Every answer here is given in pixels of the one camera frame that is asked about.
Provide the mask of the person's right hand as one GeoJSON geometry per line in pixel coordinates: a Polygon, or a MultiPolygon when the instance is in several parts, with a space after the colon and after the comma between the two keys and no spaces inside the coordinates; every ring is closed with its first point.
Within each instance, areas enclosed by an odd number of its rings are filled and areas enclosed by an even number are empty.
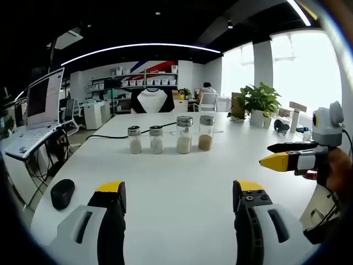
{"type": "Polygon", "coordinates": [[[352,202],[352,161],[340,148],[327,154],[329,170],[325,186],[342,202],[352,202]]]}

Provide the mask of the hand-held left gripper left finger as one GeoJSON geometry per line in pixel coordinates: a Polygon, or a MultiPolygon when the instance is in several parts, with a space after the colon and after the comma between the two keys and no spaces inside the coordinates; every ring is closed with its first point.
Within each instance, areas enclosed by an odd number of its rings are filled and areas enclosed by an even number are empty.
{"type": "Polygon", "coordinates": [[[124,264],[125,182],[101,185],[57,226],[47,246],[56,264],[124,264]]]}

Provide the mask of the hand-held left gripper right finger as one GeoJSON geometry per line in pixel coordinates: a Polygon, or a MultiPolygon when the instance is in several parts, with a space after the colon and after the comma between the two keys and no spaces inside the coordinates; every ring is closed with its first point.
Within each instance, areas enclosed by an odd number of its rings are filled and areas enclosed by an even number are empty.
{"type": "Polygon", "coordinates": [[[261,185],[234,181],[232,193],[237,264],[304,264],[314,253],[302,223],[261,185]]]}

